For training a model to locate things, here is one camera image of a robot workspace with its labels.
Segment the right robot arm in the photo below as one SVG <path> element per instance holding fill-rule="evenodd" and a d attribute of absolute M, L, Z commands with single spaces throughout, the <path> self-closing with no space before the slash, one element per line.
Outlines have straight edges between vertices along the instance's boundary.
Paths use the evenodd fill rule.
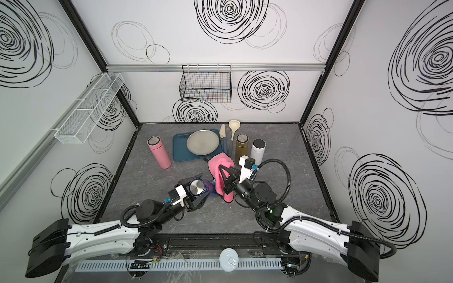
<path fill-rule="evenodd" d="M 306 255 L 313 254 L 345 265 L 349 271 L 371 282 L 379 280 L 379 263 L 397 253 L 397 247 L 386 240 L 371 236 L 360 222 L 351 225 L 324 221 L 300 212 L 284 203 L 291 188 L 288 166 L 279 159 L 269 159 L 255 165 L 255 160 L 242 157 L 240 169 L 221 158 L 213 162 L 210 172 L 217 190 L 224 196 L 239 196 L 255 212 L 257 224 L 266 233 L 280 237 L 280 246 Z M 278 197 L 265 182 L 255 182 L 256 173 L 269 163 L 281 165 L 286 175 L 286 187 Z"/>

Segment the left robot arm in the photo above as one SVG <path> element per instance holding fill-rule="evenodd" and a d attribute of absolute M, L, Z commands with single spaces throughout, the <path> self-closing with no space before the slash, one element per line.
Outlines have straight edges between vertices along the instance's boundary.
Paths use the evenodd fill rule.
<path fill-rule="evenodd" d="M 128 206 L 116 221 L 70 224 L 59 219 L 33 238 L 28 251 L 27 278 L 48 275 L 62 266 L 108 254 L 145 255 L 155 248 L 152 237 L 163 224 L 183 212 L 204 206 L 211 184 L 200 176 L 179 181 L 165 200 L 146 199 Z"/>

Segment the pink thermos steel lid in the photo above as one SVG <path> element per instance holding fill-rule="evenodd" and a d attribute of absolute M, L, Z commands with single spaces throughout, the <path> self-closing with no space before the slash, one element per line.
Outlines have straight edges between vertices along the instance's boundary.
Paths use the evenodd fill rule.
<path fill-rule="evenodd" d="M 171 167 L 171 159 L 165 149 L 164 144 L 159 136 L 152 136 L 148 138 L 147 145 L 149 146 L 152 154 L 154 155 L 157 163 L 162 169 Z"/>

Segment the blue thermos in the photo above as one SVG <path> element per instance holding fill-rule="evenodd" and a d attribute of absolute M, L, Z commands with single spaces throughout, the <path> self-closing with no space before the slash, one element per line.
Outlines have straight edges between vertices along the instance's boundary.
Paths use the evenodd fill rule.
<path fill-rule="evenodd" d="M 192 179 L 189 183 L 189 193 L 193 197 L 201 197 L 215 190 L 215 185 L 203 178 Z"/>

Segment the pink microfiber cloth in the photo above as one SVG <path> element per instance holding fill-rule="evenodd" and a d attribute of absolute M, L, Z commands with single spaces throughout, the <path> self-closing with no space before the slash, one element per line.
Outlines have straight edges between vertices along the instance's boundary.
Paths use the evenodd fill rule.
<path fill-rule="evenodd" d="M 215 190 L 217 194 L 219 194 L 226 203 L 231 203 L 234 198 L 234 193 L 231 192 L 227 194 L 223 191 L 225 182 L 224 177 L 221 173 L 222 170 L 219 168 L 219 166 L 222 165 L 226 168 L 234 169 L 235 165 L 233 160 L 226 153 L 220 153 L 210 158 L 207 162 L 209 171 L 215 180 Z"/>

